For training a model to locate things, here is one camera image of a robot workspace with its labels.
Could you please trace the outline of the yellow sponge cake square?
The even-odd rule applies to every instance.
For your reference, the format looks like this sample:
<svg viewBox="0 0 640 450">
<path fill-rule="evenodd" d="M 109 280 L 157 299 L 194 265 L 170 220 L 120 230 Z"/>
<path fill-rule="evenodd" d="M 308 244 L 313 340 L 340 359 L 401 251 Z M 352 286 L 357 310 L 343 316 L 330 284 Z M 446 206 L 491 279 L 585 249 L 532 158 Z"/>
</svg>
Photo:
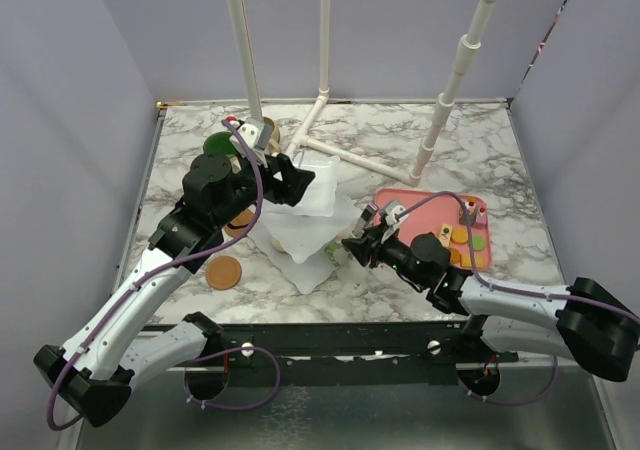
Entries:
<svg viewBox="0 0 640 450">
<path fill-rule="evenodd" d="M 448 224 L 443 224 L 439 230 L 438 239 L 445 248 L 448 248 L 450 245 L 451 232 L 452 226 Z"/>
</svg>

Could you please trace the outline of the pink cake slice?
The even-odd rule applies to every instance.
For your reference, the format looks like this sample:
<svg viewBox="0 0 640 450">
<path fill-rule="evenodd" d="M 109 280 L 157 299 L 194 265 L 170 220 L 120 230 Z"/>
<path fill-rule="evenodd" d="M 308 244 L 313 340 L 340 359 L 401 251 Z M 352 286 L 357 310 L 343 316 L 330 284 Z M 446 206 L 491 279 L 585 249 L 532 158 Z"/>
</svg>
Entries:
<svg viewBox="0 0 640 450">
<path fill-rule="evenodd" d="M 473 212 L 474 221 L 473 226 L 482 228 L 487 226 L 488 214 L 484 205 L 477 205 Z"/>
</svg>

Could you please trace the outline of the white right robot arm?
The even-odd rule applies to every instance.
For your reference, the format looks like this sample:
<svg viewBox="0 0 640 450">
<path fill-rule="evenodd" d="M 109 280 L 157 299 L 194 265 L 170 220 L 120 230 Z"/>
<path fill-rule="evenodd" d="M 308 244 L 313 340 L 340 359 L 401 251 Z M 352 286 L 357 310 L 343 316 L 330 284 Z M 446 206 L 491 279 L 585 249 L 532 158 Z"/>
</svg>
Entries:
<svg viewBox="0 0 640 450">
<path fill-rule="evenodd" d="M 628 378 L 639 318 L 592 279 L 546 288 L 488 280 L 452 265 L 450 250 L 434 234 L 405 244 L 384 224 L 342 244 L 363 267 L 390 267 L 441 312 L 481 318 L 481 327 L 459 337 L 469 360 L 525 351 L 571 359 L 604 380 Z"/>
</svg>

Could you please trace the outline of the orange sandwich biscuit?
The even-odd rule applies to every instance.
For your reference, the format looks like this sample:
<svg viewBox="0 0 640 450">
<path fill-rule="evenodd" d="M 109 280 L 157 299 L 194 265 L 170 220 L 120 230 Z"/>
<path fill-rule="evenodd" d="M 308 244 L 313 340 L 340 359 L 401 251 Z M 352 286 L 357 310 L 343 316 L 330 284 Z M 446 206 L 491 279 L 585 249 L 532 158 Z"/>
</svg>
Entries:
<svg viewBox="0 0 640 450">
<path fill-rule="evenodd" d="M 456 245 L 467 244 L 469 241 L 469 232 L 465 227 L 454 227 L 450 240 Z"/>
</svg>

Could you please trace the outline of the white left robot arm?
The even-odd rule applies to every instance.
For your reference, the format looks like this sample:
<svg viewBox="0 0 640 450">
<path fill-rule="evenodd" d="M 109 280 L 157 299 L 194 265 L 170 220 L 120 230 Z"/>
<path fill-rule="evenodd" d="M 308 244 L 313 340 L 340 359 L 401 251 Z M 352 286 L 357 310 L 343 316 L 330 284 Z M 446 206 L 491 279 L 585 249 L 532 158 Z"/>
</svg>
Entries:
<svg viewBox="0 0 640 450">
<path fill-rule="evenodd" d="M 315 175 L 284 155 L 258 162 L 253 153 L 233 170 L 221 154 L 196 157 L 182 195 L 160 221 L 129 277 L 96 315 L 62 345 L 45 345 L 33 362 L 51 387 L 46 420 L 65 430 L 81 420 L 100 427 L 142 383 L 186 362 L 202 365 L 235 353 L 222 328 L 200 312 L 142 345 L 134 340 L 161 304 L 214 253 L 231 247 L 224 227 L 263 202 L 295 206 Z"/>
</svg>

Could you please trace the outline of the green swiss roll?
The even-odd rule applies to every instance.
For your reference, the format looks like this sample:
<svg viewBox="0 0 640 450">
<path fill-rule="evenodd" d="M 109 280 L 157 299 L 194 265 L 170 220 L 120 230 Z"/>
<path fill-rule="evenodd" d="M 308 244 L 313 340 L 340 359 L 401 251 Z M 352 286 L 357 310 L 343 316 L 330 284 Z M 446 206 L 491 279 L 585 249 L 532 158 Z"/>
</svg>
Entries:
<svg viewBox="0 0 640 450">
<path fill-rule="evenodd" d="M 336 268 L 343 267 L 348 262 L 349 254 L 340 242 L 330 242 L 324 248 L 324 252 L 326 257 Z"/>
</svg>

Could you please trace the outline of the green round biscuit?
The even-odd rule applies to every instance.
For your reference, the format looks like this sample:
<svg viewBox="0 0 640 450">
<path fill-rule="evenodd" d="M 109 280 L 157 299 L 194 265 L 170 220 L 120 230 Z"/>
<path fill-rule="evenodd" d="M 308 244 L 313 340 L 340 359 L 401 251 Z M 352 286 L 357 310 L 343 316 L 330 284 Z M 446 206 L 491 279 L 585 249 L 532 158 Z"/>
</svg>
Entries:
<svg viewBox="0 0 640 450">
<path fill-rule="evenodd" d="M 487 240 L 480 234 L 474 234 L 471 239 L 471 244 L 475 252 L 481 252 L 487 247 Z"/>
</svg>

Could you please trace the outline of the three tier white stand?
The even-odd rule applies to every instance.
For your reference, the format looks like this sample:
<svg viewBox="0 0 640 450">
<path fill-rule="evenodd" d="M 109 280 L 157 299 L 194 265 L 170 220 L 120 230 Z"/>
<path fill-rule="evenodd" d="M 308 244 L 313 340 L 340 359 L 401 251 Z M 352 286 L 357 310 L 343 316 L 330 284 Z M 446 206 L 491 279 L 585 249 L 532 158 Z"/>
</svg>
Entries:
<svg viewBox="0 0 640 450">
<path fill-rule="evenodd" d="M 314 181 L 294 207 L 265 201 L 249 237 L 299 293 L 307 295 L 336 269 L 324 248 L 349 234 L 360 210 L 337 189 L 339 157 L 301 152 L 293 163 L 313 171 Z M 272 238 L 281 243 L 284 252 L 273 247 Z"/>
</svg>

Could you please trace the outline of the white round cake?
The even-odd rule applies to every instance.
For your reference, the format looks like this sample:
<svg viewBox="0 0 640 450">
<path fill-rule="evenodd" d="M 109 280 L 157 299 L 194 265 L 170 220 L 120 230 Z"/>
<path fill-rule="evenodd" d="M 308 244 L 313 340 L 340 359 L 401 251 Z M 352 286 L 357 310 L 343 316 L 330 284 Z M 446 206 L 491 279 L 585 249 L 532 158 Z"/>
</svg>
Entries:
<svg viewBox="0 0 640 450">
<path fill-rule="evenodd" d="M 272 239 L 271 239 L 271 243 L 272 243 L 273 247 L 274 247 L 277 251 L 279 251 L 279 252 L 284 252 L 284 251 L 285 251 L 284 247 L 281 245 L 281 243 L 280 243 L 277 239 L 272 238 Z"/>
</svg>

